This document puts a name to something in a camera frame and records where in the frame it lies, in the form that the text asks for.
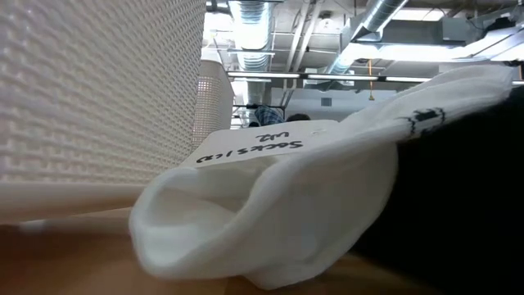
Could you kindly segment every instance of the silver ductwork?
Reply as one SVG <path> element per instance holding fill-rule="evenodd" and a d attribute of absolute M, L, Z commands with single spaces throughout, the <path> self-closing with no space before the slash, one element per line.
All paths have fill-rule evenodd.
<path fill-rule="evenodd" d="M 408 2 L 408 0 L 369 0 L 366 5 L 366 11 L 357 16 L 360 22 L 352 25 L 350 28 L 350 41 L 354 41 L 367 34 L 383 30 L 390 22 L 393 16 Z M 354 45 L 350 43 L 337 59 L 327 68 L 327 74 L 341 75 L 345 74 L 354 60 L 352 56 Z"/>
<path fill-rule="evenodd" d="M 235 44 L 237 49 L 268 50 L 271 30 L 269 2 L 230 1 L 229 7 L 235 20 Z M 244 71 L 267 71 L 270 56 L 264 53 L 237 54 L 240 68 Z M 248 82 L 249 103 L 263 102 L 265 83 Z"/>

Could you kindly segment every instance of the dark fabric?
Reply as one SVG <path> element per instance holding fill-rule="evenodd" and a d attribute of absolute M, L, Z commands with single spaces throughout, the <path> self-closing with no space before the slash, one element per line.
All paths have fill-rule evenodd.
<path fill-rule="evenodd" d="M 523 293 L 524 88 L 399 144 L 399 172 L 352 251 L 445 293 Z"/>
<path fill-rule="evenodd" d="M 267 106 L 258 106 L 255 111 L 255 116 L 262 126 L 284 123 L 282 116 L 280 116 L 277 111 Z"/>

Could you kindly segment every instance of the paper tag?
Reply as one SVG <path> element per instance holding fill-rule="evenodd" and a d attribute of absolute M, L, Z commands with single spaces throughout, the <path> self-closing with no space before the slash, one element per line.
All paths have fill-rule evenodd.
<path fill-rule="evenodd" d="M 328 143 L 334 120 L 297 121 L 210 134 L 180 167 L 202 167 L 304 152 Z"/>

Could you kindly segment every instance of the fluorescent light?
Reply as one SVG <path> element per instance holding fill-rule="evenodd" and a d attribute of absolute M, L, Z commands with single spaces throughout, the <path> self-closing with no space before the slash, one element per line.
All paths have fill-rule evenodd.
<path fill-rule="evenodd" d="M 431 80 L 431 78 L 411 78 L 411 77 L 386 77 L 387 82 L 411 82 L 424 83 Z"/>
<path fill-rule="evenodd" d="M 380 58 L 391 61 L 451 61 L 463 56 L 463 48 L 430 45 L 386 45 Z"/>
<path fill-rule="evenodd" d="M 444 16 L 440 9 L 435 8 L 403 8 L 394 16 L 393 20 L 424 20 L 439 21 Z"/>
<path fill-rule="evenodd" d="M 269 56 L 274 56 L 275 55 L 275 52 L 270 52 L 270 51 L 264 51 L 264 50 L 244 50 L 244 49 L 233 49 L 233 48 L 230 48 L 228 49 L 228 53 L 229 54 L 259 54 L 259 55 L 269 55 Z"/>
<path fill-rule="evenodd" d="M 309 74 L 307 79 L 343 80 L 343 81 L 376 81 L 378 77 L 364 75 L 316 75 Z"/>
<path fill-rule="evenodd" d="M 375 59 L 377 56 L 378 50 L 374 45 L 349 43 L 339 56 L 338 63 L 343 66 L 351 66 L 359 58 Z"/>
<path fill-rule="evenodd" d="M 297 79 L 300 74 L 289 73 L 258 73 L 258 72 L 228 72 L 229 77 L 238 78 L 282 78 L 282 79 Z"/>

